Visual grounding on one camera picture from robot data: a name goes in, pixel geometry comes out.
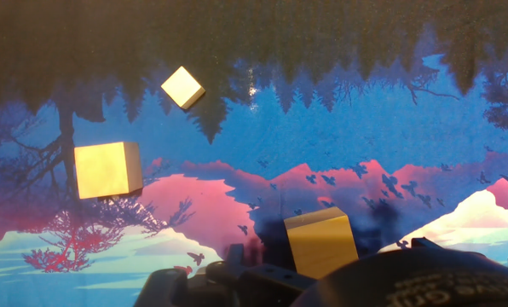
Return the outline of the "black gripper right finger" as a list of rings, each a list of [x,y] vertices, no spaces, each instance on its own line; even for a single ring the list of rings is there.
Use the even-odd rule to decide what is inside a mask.
[[[435,242],[422,237],[422,238],[412,238],[411,239],[411,248],[430,248],[441,250],[442,246],[437,245]]]

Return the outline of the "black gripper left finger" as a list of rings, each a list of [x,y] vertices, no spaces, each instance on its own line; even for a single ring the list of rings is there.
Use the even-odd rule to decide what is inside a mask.
[[[243,265],[245,248],[233,244],[223,261],[191,278],[182,269],[154,271],[135,307],[290,306],[316,280],[271,264]]]

